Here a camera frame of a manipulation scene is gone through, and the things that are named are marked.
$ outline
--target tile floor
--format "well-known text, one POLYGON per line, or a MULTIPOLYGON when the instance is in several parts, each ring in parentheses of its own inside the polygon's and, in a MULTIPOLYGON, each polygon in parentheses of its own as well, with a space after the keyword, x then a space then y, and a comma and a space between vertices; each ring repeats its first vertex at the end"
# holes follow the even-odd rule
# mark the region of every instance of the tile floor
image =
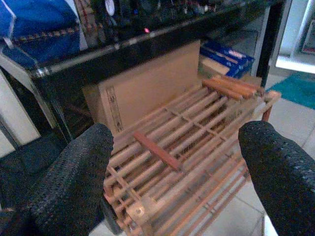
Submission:
MULTIPOLYGON (((269 75, 266 88, 283 79, 281 76, 269 75)), ((269 121, 280 134, 295 141, 315 159, 315 110, 280 99, 273 106, 269 121)), ((270 219, 264 217, 264 207, 253 184, 249 182, 212 223, 204 236, 261 236, 263 222, 265 235, 276 236, 270 219)), ((90 236, 112 234, 102 222, 90 236)))

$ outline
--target white wall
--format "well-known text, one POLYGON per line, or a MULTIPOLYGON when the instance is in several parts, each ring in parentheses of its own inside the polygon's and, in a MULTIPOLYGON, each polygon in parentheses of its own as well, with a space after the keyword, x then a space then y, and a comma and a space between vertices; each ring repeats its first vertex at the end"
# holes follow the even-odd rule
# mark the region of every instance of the white wall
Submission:
MULTIPOLYGON (((11 85, 0 70, 0 115, 21 144, 39 138, 40 134, 26 113, 11 85)), ((0 132, 0 156, 13 151, 13 146, 0 132)))
POLYGON ((308 0, 292 0, 279 54, 289 56, 294 49, 308 0))

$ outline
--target teal rug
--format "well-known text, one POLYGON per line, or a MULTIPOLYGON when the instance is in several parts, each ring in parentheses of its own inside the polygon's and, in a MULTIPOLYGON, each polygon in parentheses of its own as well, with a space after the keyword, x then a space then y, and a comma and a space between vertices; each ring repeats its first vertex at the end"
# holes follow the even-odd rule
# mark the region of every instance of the teal rug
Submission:
POLYGON ((268 90, 279 91, 282 98, 315 110, 315 76, 296 73, 268 90))

